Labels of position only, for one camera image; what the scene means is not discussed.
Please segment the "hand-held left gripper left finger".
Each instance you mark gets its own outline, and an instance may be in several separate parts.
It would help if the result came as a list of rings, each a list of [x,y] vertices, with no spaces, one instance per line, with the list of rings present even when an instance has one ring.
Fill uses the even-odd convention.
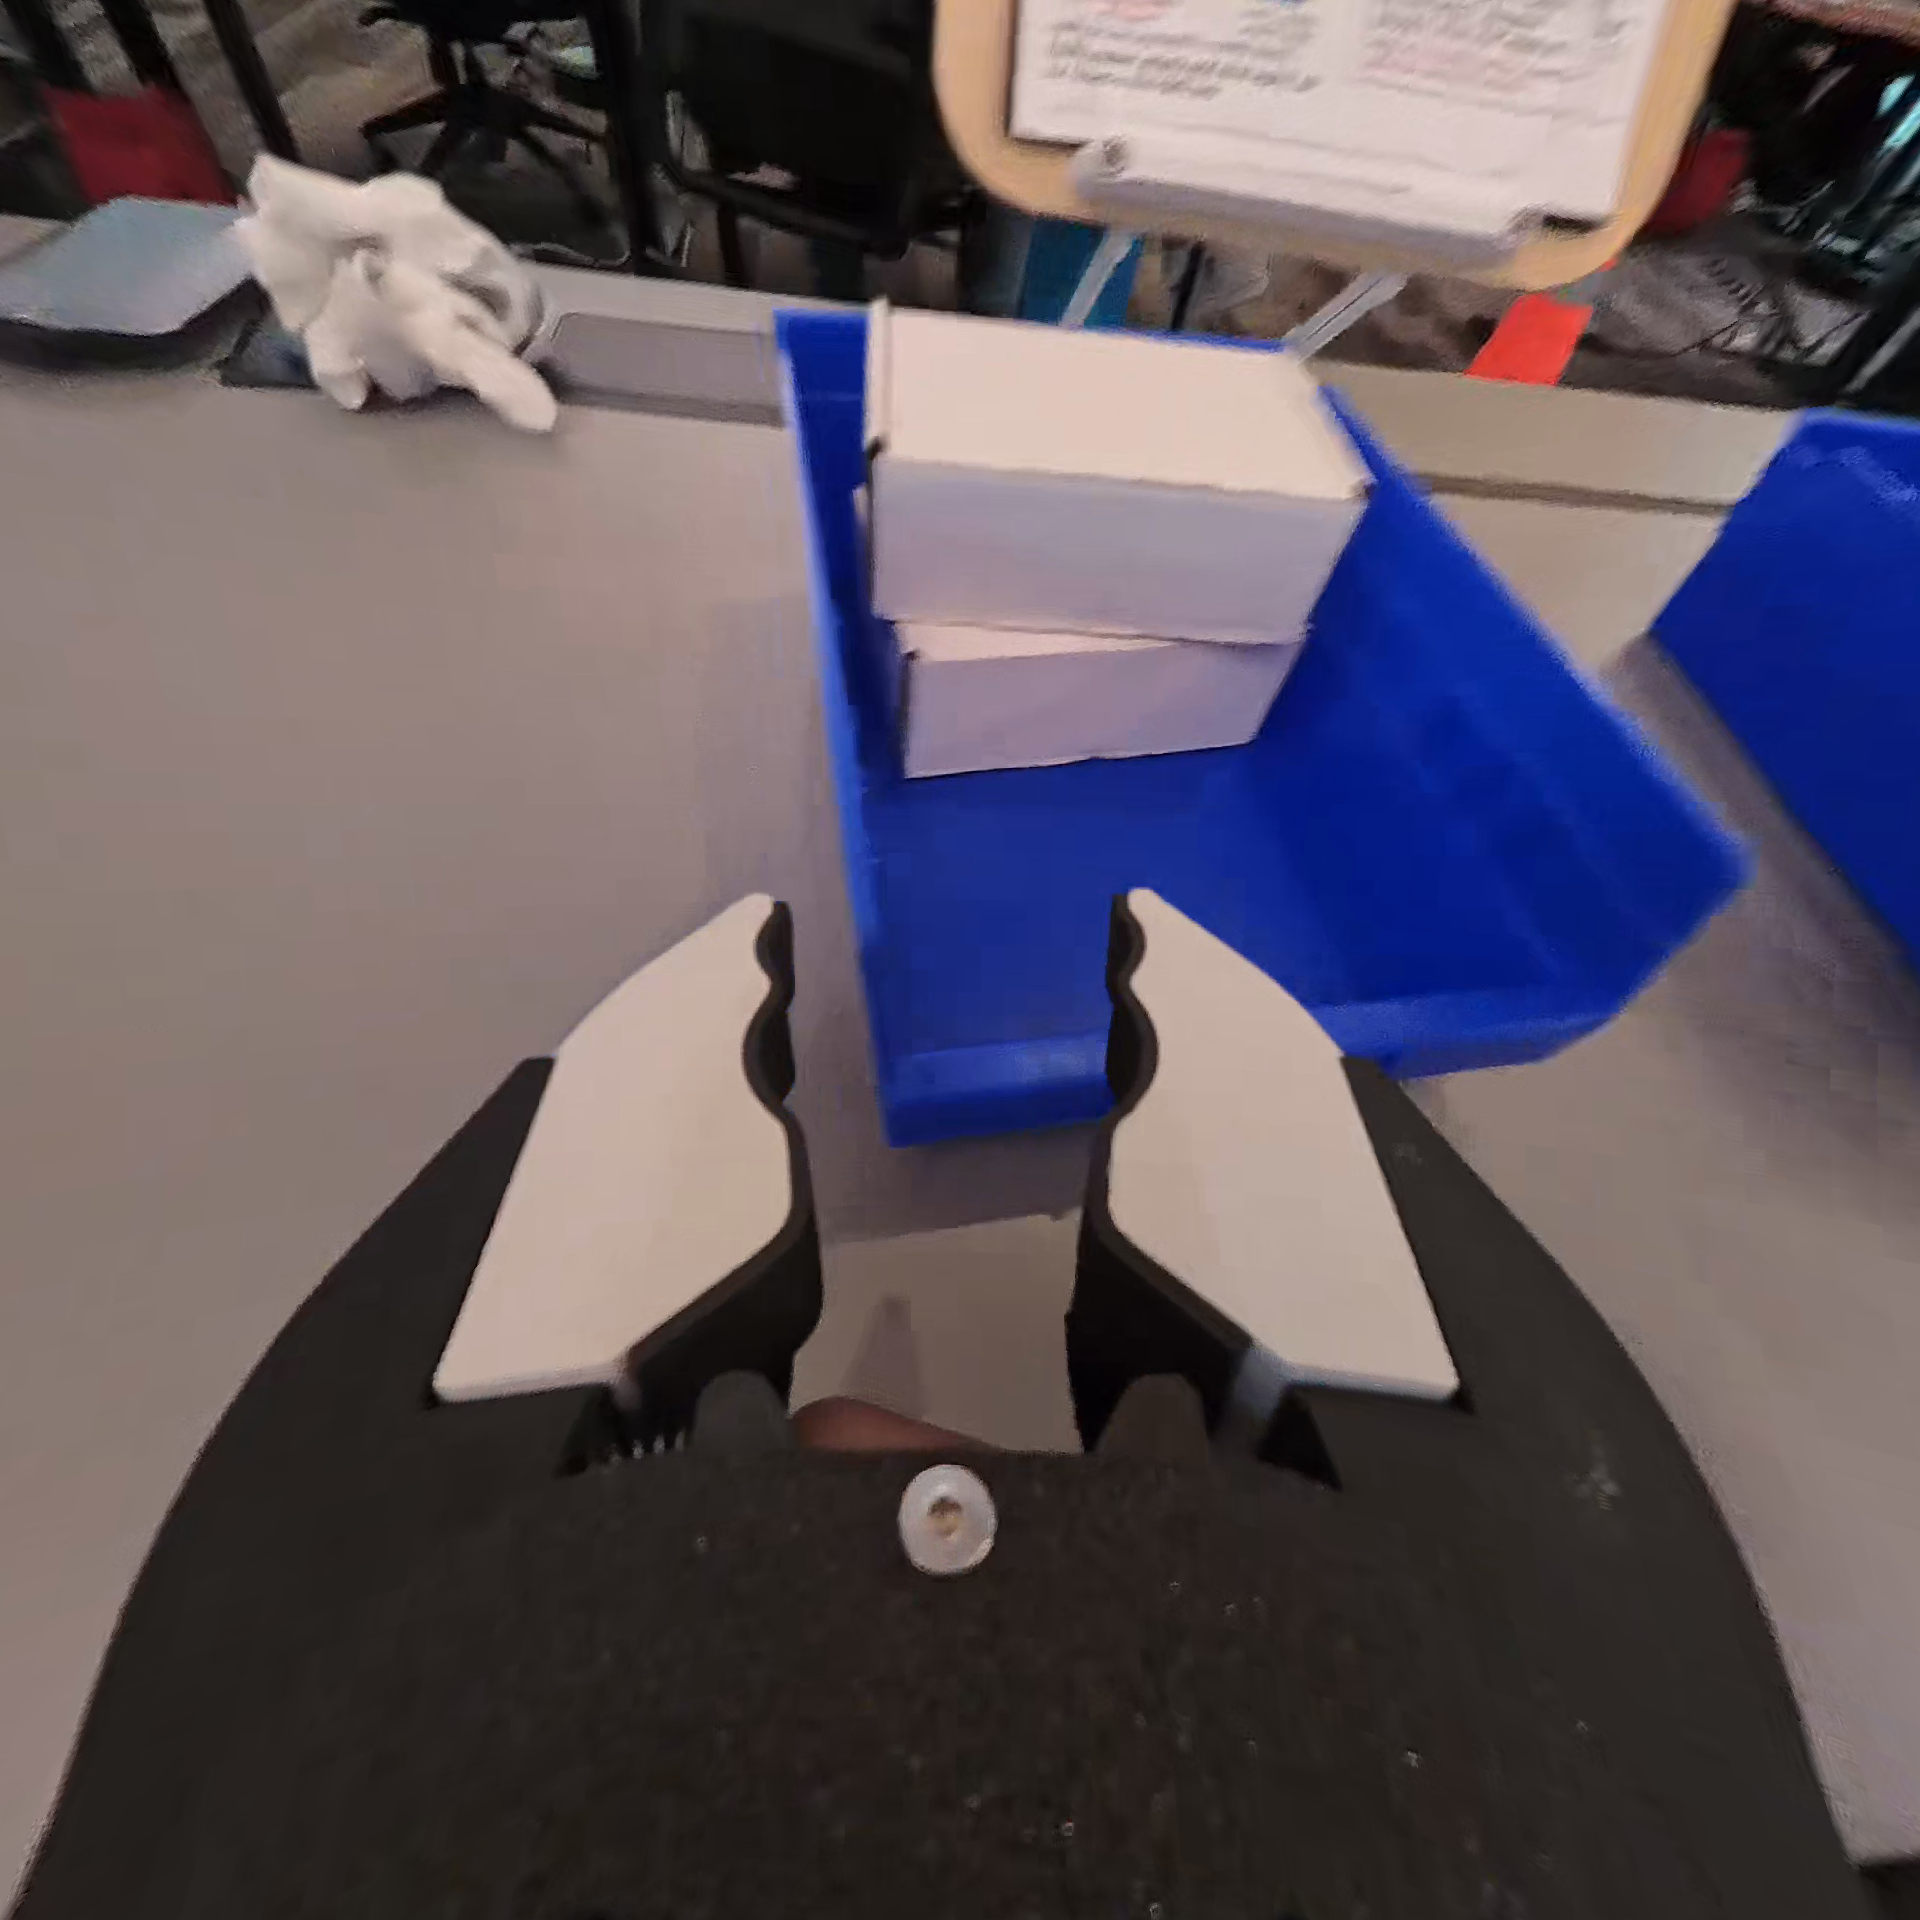
[[[602,1395],[626,1452],[788,1452],[825,1267],[795,916],[748,894],[551,1059],[432,1374],[445,1407]]]

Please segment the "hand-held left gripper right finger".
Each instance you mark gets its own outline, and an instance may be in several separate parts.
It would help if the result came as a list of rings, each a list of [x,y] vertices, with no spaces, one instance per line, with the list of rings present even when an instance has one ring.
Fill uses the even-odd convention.
[[[1463,1392],[1352,1063],[1266,973],[1149,889],[1112,903],[1110,1113],[1067,1311],[1084,1452],[1128,1402],[1202,1445],[1305,1455],[1308,1391],[1420,1407]]]

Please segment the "blue plastic bin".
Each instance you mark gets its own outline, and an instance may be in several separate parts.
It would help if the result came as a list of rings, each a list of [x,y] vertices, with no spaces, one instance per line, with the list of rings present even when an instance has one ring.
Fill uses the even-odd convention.
[[[1586,1040],[1749,884],[1740,838],[1339,388],[1372,503],[1251,743],[906,781],[856,552],[868,323],[793,307],[774,339],[892,1147],[1109,1110],[1110,905],[1135,889],[1409,1081]]]
[[[1918,960],[1918,424],[1805,414],[1651,635]]]

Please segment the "white cardboard box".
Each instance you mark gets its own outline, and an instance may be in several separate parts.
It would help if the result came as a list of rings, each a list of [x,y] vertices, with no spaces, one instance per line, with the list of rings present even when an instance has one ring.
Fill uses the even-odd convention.
[[[1288,645],[1375,488],[1287,352],[885,300],[863,453],[894,625]]]
[[[1301,639],[877,627],[887,727],[910,781],[1240,749],[1303,652]]]

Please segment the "orange grey striped bar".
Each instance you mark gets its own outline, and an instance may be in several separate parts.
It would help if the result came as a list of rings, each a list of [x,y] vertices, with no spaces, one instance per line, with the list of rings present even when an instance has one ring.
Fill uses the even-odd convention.
[[[1464,377],[1509,386],[1556,388],[1595,319],[1592,300],[1523,294],[1494,324]]]

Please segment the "black office chair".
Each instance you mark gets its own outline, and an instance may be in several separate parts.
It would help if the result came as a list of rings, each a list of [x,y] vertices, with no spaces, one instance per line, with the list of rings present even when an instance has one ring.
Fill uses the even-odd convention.
[[[669,176],[715,208],[725,274],[740,224],[799,239],[819,296],[864,305],[868,266],[965,224],[973,186],[934,87],[933,3],[663,3],[641,54],[702,162]]]

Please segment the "black chair base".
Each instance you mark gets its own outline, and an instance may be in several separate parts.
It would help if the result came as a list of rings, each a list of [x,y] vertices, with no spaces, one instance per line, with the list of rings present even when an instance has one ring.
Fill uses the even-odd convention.
[[[365,120],[359,137],[377,164],[393,174],[402,162],[396,137],[432,132],[412,171],[426,180],[445,180],[468,153],[487,164],[503,164],[514,151],[559,180],[574,198],[591,201],[581,168],[549,140],[559,135],[591,147],[598,135],[586,123],[541,104],[506,80],[490,74],[487,54],[521,56],[528,37],[546,28],[585,25],[582,4],[567,3],[374,3],[356,7],[365,31],[407,28],[422,37],[434,87],[428,95]]]

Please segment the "red object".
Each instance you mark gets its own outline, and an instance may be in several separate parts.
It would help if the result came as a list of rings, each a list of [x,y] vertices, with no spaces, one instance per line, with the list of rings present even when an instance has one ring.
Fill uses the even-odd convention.
[[[239,202],[210,135],[180,90],[144,84],[131,95],[97,95],[41,82],[38,102],[86,208],[124,198]]]
[[[1644,237],[1680,239],[1724,219],[1749,174],[1751,154],[1752,137],[1738,127],[1694,130],[1644,221]]]

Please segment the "wooden sign board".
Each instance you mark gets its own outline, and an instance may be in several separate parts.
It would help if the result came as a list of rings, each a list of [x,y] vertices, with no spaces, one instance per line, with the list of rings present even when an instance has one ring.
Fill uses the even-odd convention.
[[[1525,253],[1518,286],[1494,285],[1479,272],[1454,279],[1515,292],[1551,291],[1608,266],[1644,229],[1706,100],[1716,53],[1732,17],[1727,3],[1646,4],[1667,4],[1668,13],[1629,139],[1616,210],[1597,224],[1598,231],[1588,240],[1542,245]],[[1009,3],[937,4],[933,80],[944,128],[969,174],[1000,202],[1040,219],[1106,229],[1069,180],[1069,159],[1077,148],[1022,140],[1010,132],[1016,8],[1019,4]],[[1189,240],[1128,229],[1119,232]],[[1244,239],[1234,229],[1200,243],[1246,254],[1312,258],[1355,274],[1365,266],[1355,254],[1327,258],[1299,243],[1284,243],[1274,250],[1264,237]],[[1429,271],[1417,277],[1453,274]]]

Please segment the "printed instruction sheet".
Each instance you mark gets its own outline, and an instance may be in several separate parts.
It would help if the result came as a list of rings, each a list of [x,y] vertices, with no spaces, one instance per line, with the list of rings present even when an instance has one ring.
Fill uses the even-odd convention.
[[[1649,3],[1028,3],[1010,132],[1192,137],[1598,224],[1667,19]]]

